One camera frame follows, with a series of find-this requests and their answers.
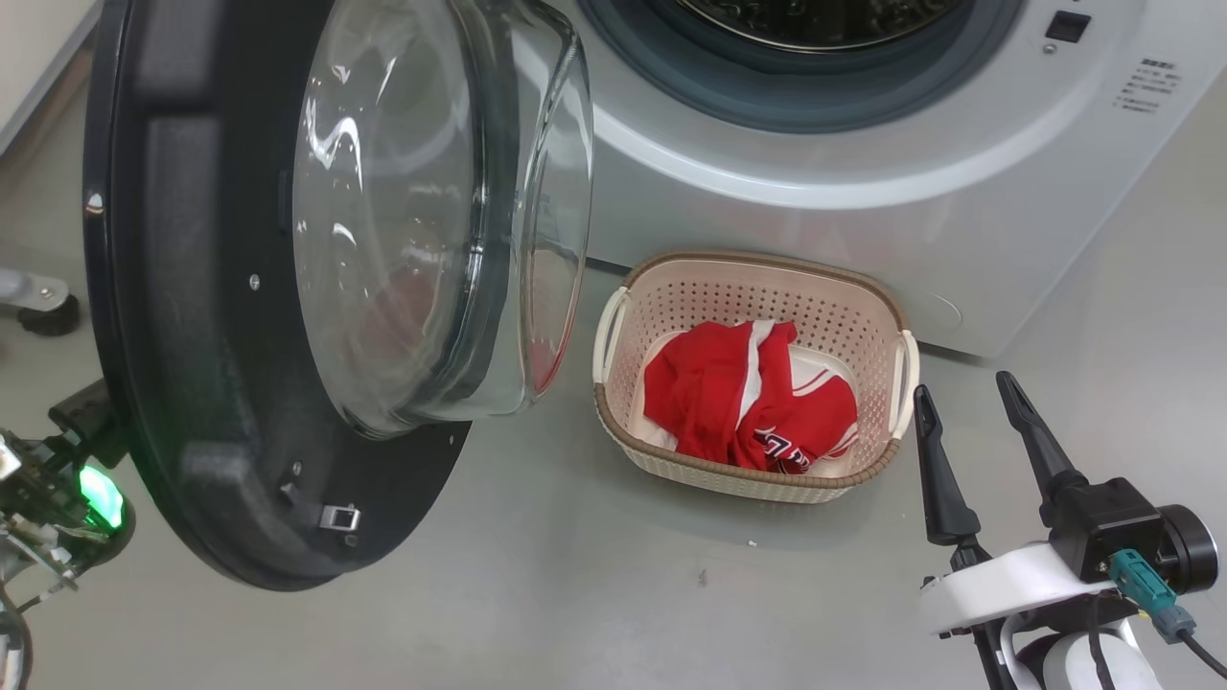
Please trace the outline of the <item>grey caster wheel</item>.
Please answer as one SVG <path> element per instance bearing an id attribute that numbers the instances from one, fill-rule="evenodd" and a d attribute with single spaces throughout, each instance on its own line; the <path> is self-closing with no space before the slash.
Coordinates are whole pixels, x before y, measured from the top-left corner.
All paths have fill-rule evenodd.
<path id="1" fill-rule="evenodd" d="M 65 336 L 81 323 L 79 297 L 67 284 L 2 265 L 0 309 L 13 311 L 18 327 L 36 336 Z"/>

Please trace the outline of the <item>red basketball jersey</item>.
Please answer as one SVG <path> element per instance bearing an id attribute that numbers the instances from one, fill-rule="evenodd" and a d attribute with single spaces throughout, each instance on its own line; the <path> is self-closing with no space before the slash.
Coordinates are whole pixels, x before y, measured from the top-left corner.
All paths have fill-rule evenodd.
<path id="1" fill-rule="evenodd" d="M 791 322 L 706 322 L 663 345 L 643 374 L 644 416 L 667 449 L 748 471 L 802 475 L 859 438 L 845 377 L 795 357 Z"/>

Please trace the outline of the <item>white front-load washing machine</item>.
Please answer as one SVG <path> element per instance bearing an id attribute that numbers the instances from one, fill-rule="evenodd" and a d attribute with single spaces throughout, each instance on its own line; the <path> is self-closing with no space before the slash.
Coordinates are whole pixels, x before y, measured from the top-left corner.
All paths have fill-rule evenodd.
<path id="1" fill-rule="evenodd" d="M 587 48 L 596 262 L 840 266 L 974 357 L 1009 347 L 1227 72 L 1227 0 L 968 0 L 823 54 L 675 0 L 548 4 Z M 1045 39 L 1055 12 L 1090 14 L 1079 44 Z"/>

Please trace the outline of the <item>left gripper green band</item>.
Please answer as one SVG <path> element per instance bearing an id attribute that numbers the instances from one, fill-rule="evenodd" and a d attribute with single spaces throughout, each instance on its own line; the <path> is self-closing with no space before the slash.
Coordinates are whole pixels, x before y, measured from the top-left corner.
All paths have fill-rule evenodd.
<path id="1" fill-rule="evenodd" d="M 128 549 L 134 506 L 98 467 L 126 458 L 126 437 L 104 379 L 50 406 L 60 433 L 21 438 L 0 428 L 0 586 L 28 568 L 50 576 L 40 599 L 79 589 L 79 577 Z"/>

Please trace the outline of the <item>black washer door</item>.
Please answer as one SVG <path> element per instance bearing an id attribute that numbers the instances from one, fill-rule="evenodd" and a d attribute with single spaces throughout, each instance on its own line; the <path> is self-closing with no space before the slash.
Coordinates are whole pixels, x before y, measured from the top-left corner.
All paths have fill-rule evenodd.
<path id="1" fill-rule="evenodd" d="M 587 262 L 587 53 L 548 0 L 102 0 L 94 341 L 175 535 L 301 592 L 425 519 L 556 379 Z"/>

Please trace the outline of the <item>stainless steel washing machine drum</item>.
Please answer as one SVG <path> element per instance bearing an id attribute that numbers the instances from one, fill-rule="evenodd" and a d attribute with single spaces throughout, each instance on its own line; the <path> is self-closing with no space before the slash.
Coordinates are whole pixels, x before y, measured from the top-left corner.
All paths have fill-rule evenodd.
<path id="1" fill-rule="evenodd" d="M 968 0 L 675 0 L 725 34 L 777 52 L 859 52 L 914 36 Z"/>

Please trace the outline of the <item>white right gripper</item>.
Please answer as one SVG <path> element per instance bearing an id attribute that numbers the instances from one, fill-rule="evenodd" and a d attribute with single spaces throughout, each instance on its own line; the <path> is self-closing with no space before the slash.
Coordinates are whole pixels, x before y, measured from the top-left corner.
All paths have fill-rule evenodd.
<path id="1" fill-rule="evenodd" d="M 1009 371 L 999 371 L 995 381 L 1009 424 L 1025 441 L 1031 474 L 1040 494 L 1040 521 L 1044 527 L 1055 527 L 1059 494 L 1090 483 L 1074 467 L 1017 378 Z M 950 564 L 956 571 L 921 586 L 917 597 L 920 629 L 926 634 L 951 634 L 1015 615 L 1025 619 L 1022 630 L 1067 634 L 1082 629 L 1072 614 L 1040 610 L 1110 591 L 1117 584 L 1103 575 L 1087 584 L 1045 541 L 993 559 L 978 541 L 982 522 L 964 502 L 942 444 L 937 406 L 923 384 L 914 390 L 914 426 L 926 539 L 952 549 Z"/>

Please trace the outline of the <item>cream plastic laundry basket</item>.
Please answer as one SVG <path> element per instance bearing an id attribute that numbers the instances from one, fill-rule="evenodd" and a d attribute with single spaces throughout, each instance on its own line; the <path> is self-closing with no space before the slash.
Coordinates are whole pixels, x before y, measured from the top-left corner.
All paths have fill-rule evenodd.
<path id="1" fill-rule="evenodd" d="M 856 397 L 859 438 L 801 476 L 683 457 L 643 438 L 643 371 L 666 341 L 701 323 L 790 322 L 793 351 L 827 365 Z M 591 379 L 598 416 L 625 454 L 656 478 L 745 498 L 816 505 L 877 478 L 914 411 L 920 356 L 890 289 L 859 273 L 744 252 L 670 252 L 636 266 L 599 318 Z"/>

